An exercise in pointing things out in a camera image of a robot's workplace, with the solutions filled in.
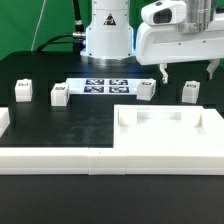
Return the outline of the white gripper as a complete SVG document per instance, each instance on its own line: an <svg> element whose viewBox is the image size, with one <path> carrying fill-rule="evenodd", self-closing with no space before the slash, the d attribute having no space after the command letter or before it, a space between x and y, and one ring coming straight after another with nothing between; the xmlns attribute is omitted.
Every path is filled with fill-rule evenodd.
<svg viewBox="0 0 224 224"><path fill-rule="evenodd" d="M142 65L159 64L164 84L167 64L210 60L207 79L224 58L224 9L217 0L157 0L141 10L136 58Z"/></svg>

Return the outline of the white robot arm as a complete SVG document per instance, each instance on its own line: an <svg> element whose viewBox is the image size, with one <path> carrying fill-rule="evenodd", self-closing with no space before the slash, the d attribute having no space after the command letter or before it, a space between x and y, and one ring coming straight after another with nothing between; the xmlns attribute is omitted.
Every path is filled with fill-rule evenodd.
<svg viewBox="0 0 224 224"><path fill-rule="evenodd" d="M224 6L217 0L156 0L141 9L137 30L129 25L129 0L92 0L81 58L98 65L134 57L165 72L170 63L208 60L212 74L224 59Z"/></svg>

